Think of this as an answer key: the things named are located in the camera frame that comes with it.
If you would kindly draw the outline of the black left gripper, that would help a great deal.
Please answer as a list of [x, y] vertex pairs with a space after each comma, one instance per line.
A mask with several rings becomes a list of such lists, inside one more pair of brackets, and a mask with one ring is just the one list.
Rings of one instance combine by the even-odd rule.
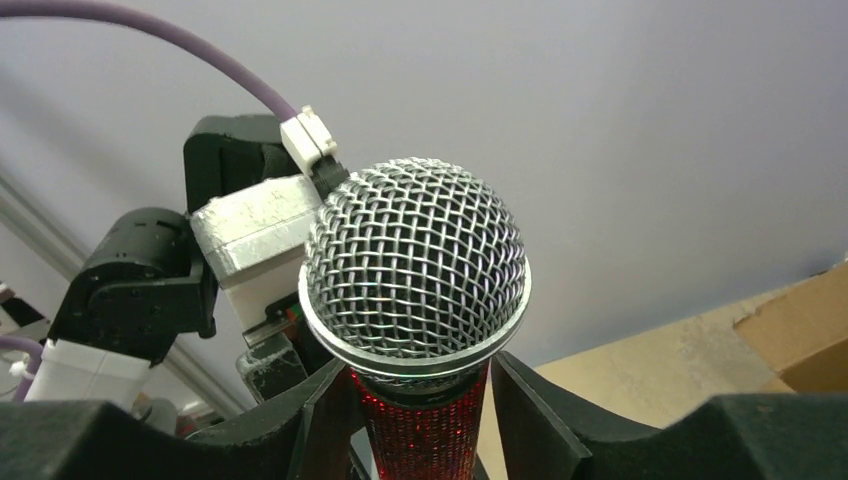
[[[204, 117], [184, 143], [183, 160], [189, 220], [213, 198], [267, 179], [303, 175], [284, 149], [273, 115]], [[242, 334], [247, 350], [236, 360], [259, 403], [304, 381], [329, 357], [303, 327], [298, 291], [266, 312], [266, 323], [249, 337]]]

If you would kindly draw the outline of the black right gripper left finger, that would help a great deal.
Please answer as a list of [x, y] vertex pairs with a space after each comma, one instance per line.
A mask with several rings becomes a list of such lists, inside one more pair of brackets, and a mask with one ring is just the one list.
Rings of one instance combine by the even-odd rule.
[[195, 479], [344, 479], [353, 384], [332, 360], [306, 380], [189, 440]]

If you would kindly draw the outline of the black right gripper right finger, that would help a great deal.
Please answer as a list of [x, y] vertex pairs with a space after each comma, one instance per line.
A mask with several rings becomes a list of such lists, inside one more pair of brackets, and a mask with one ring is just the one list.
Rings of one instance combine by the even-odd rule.
[[543, 378], [510, 353], [492, 360], [492, 386], [510, 479], [661, 479], [645, 440], [658, 429]]

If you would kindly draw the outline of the red glitter microphone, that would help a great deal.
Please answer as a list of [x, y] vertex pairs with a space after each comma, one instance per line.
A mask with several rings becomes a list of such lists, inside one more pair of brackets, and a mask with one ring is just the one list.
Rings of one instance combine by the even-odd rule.
[[300, 304], [350, 371], [379, 477], [472, 478], [489, 362], [531, 293], [505, 201], [458, 165], [388, 160], [327, 195], [305, 248]]

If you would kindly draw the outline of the brown cardboard box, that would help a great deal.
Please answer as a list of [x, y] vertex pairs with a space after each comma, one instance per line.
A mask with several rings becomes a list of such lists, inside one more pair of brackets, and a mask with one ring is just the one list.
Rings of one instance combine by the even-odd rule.
[[789, 288], [733, 329], [773, 372], [764, 391], [845, 393], [847, 264]]

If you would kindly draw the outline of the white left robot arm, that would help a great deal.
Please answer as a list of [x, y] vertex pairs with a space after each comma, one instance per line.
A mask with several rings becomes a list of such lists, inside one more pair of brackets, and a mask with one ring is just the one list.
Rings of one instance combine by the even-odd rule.
[[247, 349], [236, 368], [257, 401], [325, 356], [308, 334], [297, 273], [327, 195], [349, 175], [323, 123], [302, 112], [208, 116], [183, 145], [186, 209], [121, 216], [83, 262], [17, 366], [14, 400], [105, 400], [130, 410], [180, 335], [216, 333], [219, 294]]

